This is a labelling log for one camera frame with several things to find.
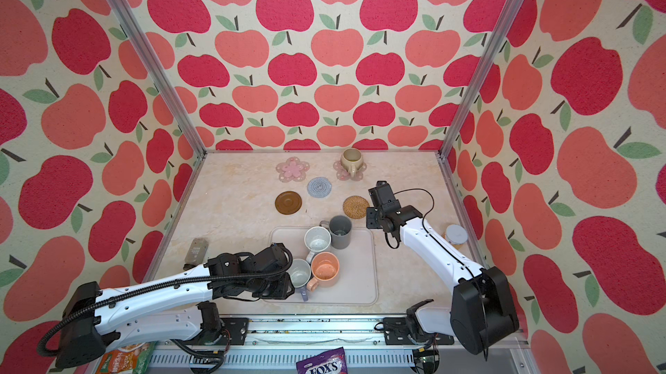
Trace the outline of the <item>tan round rattan coaster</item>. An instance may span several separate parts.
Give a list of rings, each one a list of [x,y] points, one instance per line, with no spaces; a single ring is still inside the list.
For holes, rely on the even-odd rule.
[[[343,202],[343,212],[352,220],[365,218],[368,208],[369,202],[359,195],[352,195]]]

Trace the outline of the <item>white mug purple handle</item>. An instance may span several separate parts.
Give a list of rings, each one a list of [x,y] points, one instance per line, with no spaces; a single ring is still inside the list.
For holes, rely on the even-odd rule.
[[[291,278],[291,283],[301,296],[303,302],[309,301],[309,294],[307,285],[312,276],[310,264],[303,259],[294,259],[291,267],[288,270]]]

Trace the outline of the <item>pink flower coaster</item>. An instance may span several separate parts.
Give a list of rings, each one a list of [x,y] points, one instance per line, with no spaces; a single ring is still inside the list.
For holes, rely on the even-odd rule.
[[[354,176],[350,175],[339,160],[333,163],[333,168],[336,170],[336,178],[339,181],[362,181],[364,179],[364,172],[367,170],[367,164],[364,163]]]
[[[310,170],[310,164],[293,156],[288,158],[285,162],[279,163],[275,169],[279,173],[279,181],[283,183],[304,181],[307,172]]]

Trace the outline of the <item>beige mug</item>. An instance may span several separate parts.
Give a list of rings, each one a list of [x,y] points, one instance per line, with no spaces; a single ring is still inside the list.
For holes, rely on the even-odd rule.
[[[347,148],[341,155],[341,166],[343,170],[350,176],[355,178],[364,166],[364,157],[362,152],[357,148]]]

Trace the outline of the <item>grey round woven coaster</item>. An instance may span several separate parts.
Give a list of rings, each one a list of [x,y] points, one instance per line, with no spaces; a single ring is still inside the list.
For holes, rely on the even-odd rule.
[[[331,191],[332,183],[322,176],[313,178],[307,185],[307,192],[313,198],[323,199],[327,197]]]

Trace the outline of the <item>brown round wooden coaster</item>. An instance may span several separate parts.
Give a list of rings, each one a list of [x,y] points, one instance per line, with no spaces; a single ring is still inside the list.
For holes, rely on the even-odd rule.
[[[302,197],[294,191],[285,191],[279,194],[274,202],[275,209],[284,215],[296,214],[302,205]]]

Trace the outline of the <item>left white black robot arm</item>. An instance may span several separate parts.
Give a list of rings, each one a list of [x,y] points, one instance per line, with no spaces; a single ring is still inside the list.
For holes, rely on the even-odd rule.
[[[287,299],[295,292],[288,273],[291,251],[282,243],[257,254],[220,254],[175,276],[140,285],[76,289],[62,315],[39,340],[39,356],[59,370],[92,362],[123,346],[169,340],[182,345],[233,343],[215,299]]]

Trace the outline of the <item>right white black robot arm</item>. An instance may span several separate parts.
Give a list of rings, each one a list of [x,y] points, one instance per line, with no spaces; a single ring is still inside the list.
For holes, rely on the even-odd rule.
[[[416,252],[452,294],[449,309],[425,299],[406,311],[406,327],[415,343],[428,344],[438,334],[458,339],[477,355],[520,328],[506,275],[484,268],[458,251],[414,207],[386,211],[369,207],[366,227],[381,229]]]

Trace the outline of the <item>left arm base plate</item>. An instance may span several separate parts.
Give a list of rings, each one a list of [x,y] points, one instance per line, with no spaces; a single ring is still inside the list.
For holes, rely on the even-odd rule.
[[[249,322],[249,318],[222,318],[223,342],[229,346],[243,346],[246,342]]]

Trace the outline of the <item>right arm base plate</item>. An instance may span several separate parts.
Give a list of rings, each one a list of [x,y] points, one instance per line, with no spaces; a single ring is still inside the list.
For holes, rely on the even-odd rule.
[[[374,329],[384,335],[387,346],[452,346],[455,343],[452,336],[425,332],[415,317],[384,318]]]

